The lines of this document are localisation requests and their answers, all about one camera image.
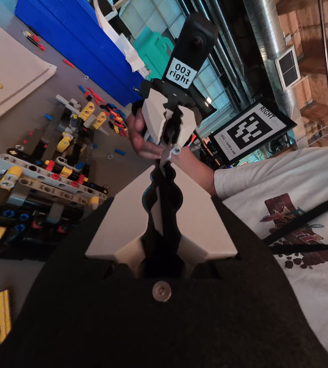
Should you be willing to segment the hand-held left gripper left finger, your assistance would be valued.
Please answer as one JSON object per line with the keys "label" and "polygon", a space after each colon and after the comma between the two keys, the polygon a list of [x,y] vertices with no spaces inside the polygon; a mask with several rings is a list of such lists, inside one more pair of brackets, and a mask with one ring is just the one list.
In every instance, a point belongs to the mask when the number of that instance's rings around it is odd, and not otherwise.
{"label": "hand-held left gripper left finger", "polygon": [[126,264],[135,276],[146,254],[142,238],[147,231],[163,236],[161,171],[152,165],[121,190],[110,205],[85,255],[92,260]]}

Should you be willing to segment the person's right hand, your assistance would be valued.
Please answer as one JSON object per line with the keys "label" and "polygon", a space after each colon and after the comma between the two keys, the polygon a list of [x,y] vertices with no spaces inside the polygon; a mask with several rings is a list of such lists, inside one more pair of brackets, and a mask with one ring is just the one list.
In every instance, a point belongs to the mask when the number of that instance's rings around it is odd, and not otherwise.
{"label": "person's right hand", "polygon": [[143,128],[146,127],[142,109],[139,108],[136,115],[131,113],[126,119],[126,122],[128,125],[130,142],[135,153],[142,159],[161,159],[164,148],[148,140],[144,141],[141,135]]}

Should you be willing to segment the lego car chassis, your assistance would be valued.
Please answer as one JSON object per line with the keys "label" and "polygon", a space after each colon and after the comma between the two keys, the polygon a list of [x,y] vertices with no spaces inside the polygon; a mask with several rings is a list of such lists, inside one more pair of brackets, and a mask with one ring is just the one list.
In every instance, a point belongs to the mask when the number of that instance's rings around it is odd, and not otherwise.
{"label": "lego car chassis", "polygon": [[102,98],[84,92],[86,104],[60,95],[59,120],[34,129],[21,145],[0,155],[0,258],[45,261],[62,240],[107,199],[109,187],[89,179],[94,133],[108,117]]}

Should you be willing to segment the pile of small lego pins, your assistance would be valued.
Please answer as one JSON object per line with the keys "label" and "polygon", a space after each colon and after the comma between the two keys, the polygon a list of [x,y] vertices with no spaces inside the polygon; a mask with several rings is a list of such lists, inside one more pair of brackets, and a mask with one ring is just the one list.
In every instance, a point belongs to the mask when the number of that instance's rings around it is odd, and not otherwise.
{"label": "pile of small lego pins", "polygon": [[[118,110],[114,105],[104,103],[103,99],[90,87],[84,88],[82,85],[78,85],[79,89],[84,93],[88,105],[79,113],[79,119],[84,122],[84,127],[89,129],[99,130],[102,124],[110,118],[114,122],[112,123],[113,129],[115,126],[120,129],[120,135],[126,136],[126,116]],[[102,113],[93,116],[95,105],[98,105],[102,109]]]}

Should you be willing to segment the silver ventilation duct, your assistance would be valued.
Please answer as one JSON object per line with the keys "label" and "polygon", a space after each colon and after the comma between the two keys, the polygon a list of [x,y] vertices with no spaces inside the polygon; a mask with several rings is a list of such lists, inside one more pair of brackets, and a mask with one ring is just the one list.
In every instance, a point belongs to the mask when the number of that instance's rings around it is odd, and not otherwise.
{"label": "silver ventilation duct", "polygon": [[275,64],[277,58],[281,57],[287,50],[275,1],[244,0],[244,6],[264,62],[276,103],[279,109],[297,124],[293,129],[297,148],[307,148],[308,140],[295,88],[289,90],[282,89]]}

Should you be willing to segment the open instruction booklet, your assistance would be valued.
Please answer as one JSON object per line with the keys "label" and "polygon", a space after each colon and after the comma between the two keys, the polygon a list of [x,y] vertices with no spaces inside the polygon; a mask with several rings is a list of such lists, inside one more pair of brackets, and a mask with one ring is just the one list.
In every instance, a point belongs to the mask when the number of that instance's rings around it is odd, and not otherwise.
{"label": "open instruction booklet", "polygon": [[57,67],[0,27],[0,117],[49,80]]}

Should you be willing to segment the blue plastic bin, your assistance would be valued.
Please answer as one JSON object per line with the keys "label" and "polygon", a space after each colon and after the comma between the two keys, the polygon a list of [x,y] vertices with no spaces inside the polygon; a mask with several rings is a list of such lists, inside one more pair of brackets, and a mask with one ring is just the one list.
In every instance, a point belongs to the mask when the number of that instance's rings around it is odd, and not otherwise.
{"label": "blue plastic bin", "polygon": [[134,90],[144,80],[98,24],[82,0],[19,0],[15,16],[35,30],[121,105],[141,99]]}

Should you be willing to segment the teal carry case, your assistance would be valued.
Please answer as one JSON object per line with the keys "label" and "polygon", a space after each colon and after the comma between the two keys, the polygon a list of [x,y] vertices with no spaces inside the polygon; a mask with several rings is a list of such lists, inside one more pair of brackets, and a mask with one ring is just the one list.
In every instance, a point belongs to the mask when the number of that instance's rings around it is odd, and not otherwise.
{"label": "teal carry case", "polygon": [[174,49],[171,40],[146,26],[133,42],[133,47],[150,71],[148,80],[162,79]]}

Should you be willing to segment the black and white marker sign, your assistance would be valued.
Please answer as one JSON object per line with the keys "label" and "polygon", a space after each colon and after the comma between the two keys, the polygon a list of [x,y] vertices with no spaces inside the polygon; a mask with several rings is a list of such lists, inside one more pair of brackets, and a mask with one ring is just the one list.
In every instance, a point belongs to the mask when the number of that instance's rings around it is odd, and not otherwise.
{"label": "black and white marker sign", "polygon": [[226,167],[282,136],[297,124],[276,104],[260,99],[209,135]]}

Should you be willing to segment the person's right forearm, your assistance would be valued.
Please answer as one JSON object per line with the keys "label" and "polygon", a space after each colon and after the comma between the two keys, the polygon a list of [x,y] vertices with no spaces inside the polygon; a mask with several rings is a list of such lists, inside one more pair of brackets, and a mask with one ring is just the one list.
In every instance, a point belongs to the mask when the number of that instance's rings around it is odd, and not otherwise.
{"label": "person's right forearm", "polygon": [[217,196],[214,171],[199,161],[189,147],[181,149],[180,154],[176,156],[175,164],[211,196]]}

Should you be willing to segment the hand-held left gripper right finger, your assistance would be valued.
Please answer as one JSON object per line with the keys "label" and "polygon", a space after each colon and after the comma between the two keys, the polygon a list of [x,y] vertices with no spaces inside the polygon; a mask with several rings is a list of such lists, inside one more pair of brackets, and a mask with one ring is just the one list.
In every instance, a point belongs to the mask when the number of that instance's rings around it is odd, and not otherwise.
{"label": "hand-held left gripper right finger", "polygon": [[169,277],[237,255],[210,194],[171,163],[164,165],[164,242]]}

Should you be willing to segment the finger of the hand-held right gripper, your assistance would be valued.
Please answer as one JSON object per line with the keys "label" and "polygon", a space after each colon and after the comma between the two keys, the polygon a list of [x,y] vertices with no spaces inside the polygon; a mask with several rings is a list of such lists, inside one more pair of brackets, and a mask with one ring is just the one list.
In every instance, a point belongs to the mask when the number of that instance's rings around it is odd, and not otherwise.
{"label": "finger of the hand-held right gripper", "polygon": [[166,123],[166,104],[168,98],[159,91],[150,89],[148,97],[143,102],[142,114],[146,124],[144,140],[150,139],[158,145],[161,141]]}
{"label": "finger of the hand-held right gripper", "polygon": [[171,143],[179,148],[186,145],[194,130],[202,121],[197,107],[177,106],[171,116],[173,136]]}

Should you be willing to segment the grey lego seat piece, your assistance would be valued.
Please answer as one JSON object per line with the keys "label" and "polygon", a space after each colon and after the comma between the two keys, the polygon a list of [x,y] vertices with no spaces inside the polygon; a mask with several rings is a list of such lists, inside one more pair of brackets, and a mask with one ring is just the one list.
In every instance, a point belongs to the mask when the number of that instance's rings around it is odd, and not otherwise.
{"label": "grey lego seat piece", "polygon": [[171,157],[173,155],[178,155],[180,154],[181,151],[181,146],[179,144],[172,144],[172,143],[168,143],[165,147],[165,149],[162,151],[162,155],[161,155],[161,159],[160,159],[160,164],[159,164],[159,168],[161,170],[161,172],[165,175],[165,169],[164,169],[164,165],[171,160]]}

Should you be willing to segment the white wall vent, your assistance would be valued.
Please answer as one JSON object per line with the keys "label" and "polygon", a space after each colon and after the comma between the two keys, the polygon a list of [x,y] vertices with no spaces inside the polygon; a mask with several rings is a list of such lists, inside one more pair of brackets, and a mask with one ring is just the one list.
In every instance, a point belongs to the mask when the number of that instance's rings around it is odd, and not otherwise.
{"label": "white wall vent", "polygon": [[283,91],[289,90],[300,81],[300,70],[294,45],[275,60]]}

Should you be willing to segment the white paper sheets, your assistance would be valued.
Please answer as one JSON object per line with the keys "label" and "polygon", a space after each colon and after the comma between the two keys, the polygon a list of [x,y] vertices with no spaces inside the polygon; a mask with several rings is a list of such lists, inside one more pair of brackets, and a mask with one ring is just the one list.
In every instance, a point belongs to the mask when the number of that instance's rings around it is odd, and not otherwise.
{"label": "white paper sheets", "polygon": [[112,1],[93,0],[92,4],[100,28],[125,56],[126,61],[132,68],[132,71],[139,72],[144,79],[147,79],[151,71],[146,68],[143,60],[139,57],[139,54],[124,36],[124,34],[118,34],[109,23],[109,21],[118,16],[119,10],[128,2],[128,0],[119,0],[113,4]]}

